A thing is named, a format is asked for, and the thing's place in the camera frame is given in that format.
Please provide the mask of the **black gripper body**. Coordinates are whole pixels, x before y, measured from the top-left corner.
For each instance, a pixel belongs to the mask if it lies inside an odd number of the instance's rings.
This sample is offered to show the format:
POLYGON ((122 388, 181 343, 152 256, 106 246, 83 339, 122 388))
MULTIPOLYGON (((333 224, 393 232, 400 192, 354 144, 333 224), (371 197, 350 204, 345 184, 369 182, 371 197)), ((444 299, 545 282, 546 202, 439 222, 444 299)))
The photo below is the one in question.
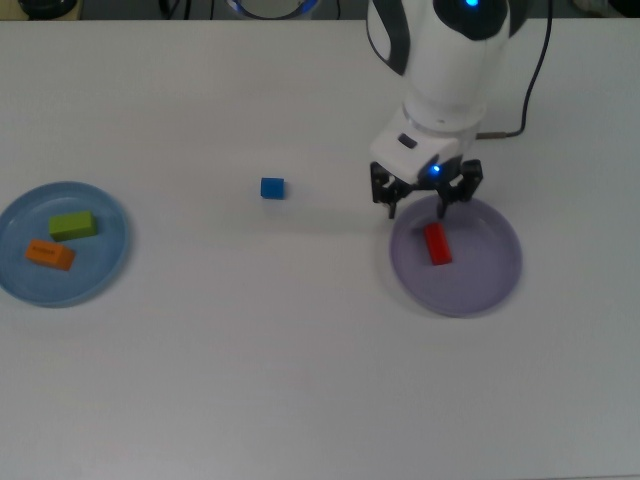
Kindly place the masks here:
POLYGON ((442 176, 449 178, 441 165, 463 156, 457 138, 408 133, 401 134, 401 153, 402 180, 423 190, 436 190, 442 176))

